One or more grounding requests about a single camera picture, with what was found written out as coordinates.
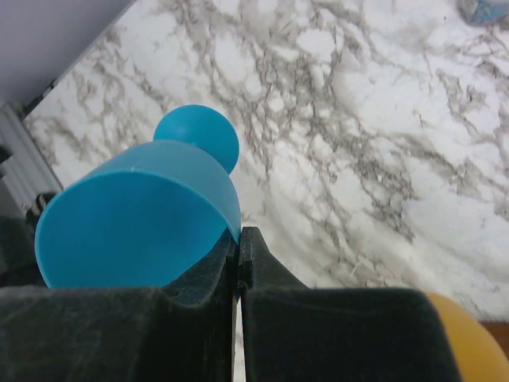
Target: cup rim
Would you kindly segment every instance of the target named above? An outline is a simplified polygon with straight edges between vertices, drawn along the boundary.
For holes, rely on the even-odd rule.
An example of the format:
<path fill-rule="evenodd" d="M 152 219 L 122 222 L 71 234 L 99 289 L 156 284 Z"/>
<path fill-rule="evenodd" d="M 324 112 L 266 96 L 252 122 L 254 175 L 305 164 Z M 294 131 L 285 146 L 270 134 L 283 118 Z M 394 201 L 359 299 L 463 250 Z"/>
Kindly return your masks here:
<path fill-rule="evenodd" d="M 42 230 L 43 230 L 42 227 L 44 226 L 44 222 L 48 219 L 48 216 L 51 213 L 54 206 L 56 205 L 56 203 L 58 203 L 58 201 L 61 198 L 65 197 L 66 193 L 69 193 L 69 191 L 73 191 L 76 188 L 83 186 L 83 184 L 85 184 L 85 183 L 97 181 L 98 179 L 100 179 L 102 177 L 110 177 L 110 176 L 116 176 L 116 175 L 127 175 L 127 174 L 131 174 L 131 175 L 132 174 L 138 174 L 138 175 L 142 174 L 142 175 L 146 175 L 146 176 L 150 176 L 150 177 L 157 177 L 163 181 L 170 181 L 173 184 L 183 187 L 184 189 L 186 189 L 187 191 L 192 193 L 195 197 L 199 197 L 202 201 L 207 203 L 211 208 L 213 208 L 217 213 L 219 213 L 219 215 L 223 218 L 223 220 L 225 222 L 226 228 L 228 229 L 228 231 L 230 231 L 231 235 L 233 236 L 234 241 L 237 244 L 239 243 L 239 236 L 240 236 L 240 230 L 242 229 L 242 225 L 241 224 L 239 225 L 238 231 L 236 232 L 235 228 L 232 226 L 229 219 L 227 219 L 225 217 L 223 211 L 218 209 L 212 202 L 210 202 L 210 200 L 208 198 L 204 197 L 201 193 L 197 192 L 193 187 L 186 185 L 183 181 L 180 181 L 180 180 L 176 179 L 175 177 L 170 177 L 168 175 L 162 175 L 160 173 L 148 171 L 148 170 L 144 170 L 144 169 L 133 169 L 132 170 L 132 169 L 125 169 L 125 168 L 120 168 L 120 169 L 116 169 L 116 170 L 108 170 L 108 171 L 99 172 L 99 173 L 90 173 L 90 174 L 86 175 L 85 177 L 82 177 L 81 179 L 79 179 L 78 181 L 76 181 L 75 183 L 73 183 L 72 185 L 67 187 L 66 189 L 64 189 L 61 193 L 58 193 L 48 203 L 47 207 L 41 214 L 41 217 L 39 218 L 39 221 L 37 223 L 35 236 L 34 236 L 35 257 L 36 257 L 36 261 L 37 261 L 39 270 L 41 271 L 41 276 L 48 287 L 52 287 L 52 284 L 49 282 L 48 277 L 45 272 L 45 267 L 44 267 L 45 261 L 43 260 L 43 258 L 45 256 L 43 255 L 41 257 L 40 237 L 42 234 Z"/>

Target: gray marble veining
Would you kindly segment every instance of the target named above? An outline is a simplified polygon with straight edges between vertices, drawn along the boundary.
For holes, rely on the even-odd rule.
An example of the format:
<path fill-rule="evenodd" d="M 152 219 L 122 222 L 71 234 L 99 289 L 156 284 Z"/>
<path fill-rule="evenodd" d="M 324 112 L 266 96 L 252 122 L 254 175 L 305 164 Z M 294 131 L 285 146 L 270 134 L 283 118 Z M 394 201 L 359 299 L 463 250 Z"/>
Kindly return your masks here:
<path fill-rule="evenodd" d="M 447 0 L 139 0 L 27 124 L 68 185 L 174 107 L 214 107 L 243 224 L 307 285 L 507 320 L 508 43 Z"/>

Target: orange ball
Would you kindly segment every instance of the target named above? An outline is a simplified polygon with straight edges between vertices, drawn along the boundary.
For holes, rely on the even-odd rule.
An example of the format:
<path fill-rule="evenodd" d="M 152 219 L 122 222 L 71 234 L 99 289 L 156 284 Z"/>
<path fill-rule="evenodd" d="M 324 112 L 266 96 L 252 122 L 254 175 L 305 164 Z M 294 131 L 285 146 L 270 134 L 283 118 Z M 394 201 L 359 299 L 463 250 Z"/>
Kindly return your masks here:
<path fill-rule="evenodd" d="M 464 382 L 509 382 L 509 361 L 491 334 L 453 300 L 428 293 Z"/>

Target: blue plastic cup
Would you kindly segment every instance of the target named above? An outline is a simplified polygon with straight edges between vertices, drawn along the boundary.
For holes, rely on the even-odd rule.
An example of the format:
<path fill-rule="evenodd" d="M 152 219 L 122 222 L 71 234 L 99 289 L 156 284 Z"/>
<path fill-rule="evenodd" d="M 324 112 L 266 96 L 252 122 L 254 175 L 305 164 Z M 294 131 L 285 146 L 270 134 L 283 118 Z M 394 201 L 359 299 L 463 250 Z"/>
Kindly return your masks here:
<path fill-rule="evenodd" d="M 49 203 L 35 237 L 49 287 L 163 287 L 202 259 L 224 229 L 238 242 L 239 199 L 226 162 L 210 150 L 220 146 L 212 137 L 238 157 L 235 131 L 207 107 L 179 110 L 178 123 L 170 113 L 156 134 L 185 130 L 188 113 L 191 133 L 182 138 L 187 142 L 163 137 L 132 147 Z"/>

